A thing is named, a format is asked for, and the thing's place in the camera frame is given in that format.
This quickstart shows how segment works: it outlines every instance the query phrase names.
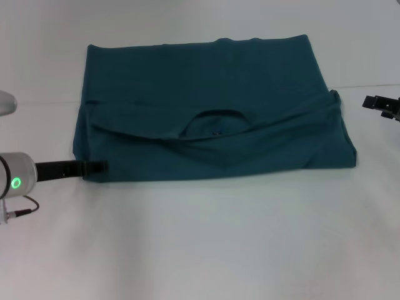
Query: cloth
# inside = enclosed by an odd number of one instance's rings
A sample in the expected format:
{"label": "cloth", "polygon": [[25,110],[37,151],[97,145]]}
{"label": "cloth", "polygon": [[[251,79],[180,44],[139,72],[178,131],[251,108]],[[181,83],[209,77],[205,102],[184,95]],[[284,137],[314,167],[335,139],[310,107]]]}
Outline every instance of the cloth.
{"label": "cloth", "polygon": [[91,181],[350,168],[356,150],[308,37],[87,49],[76,159]]}

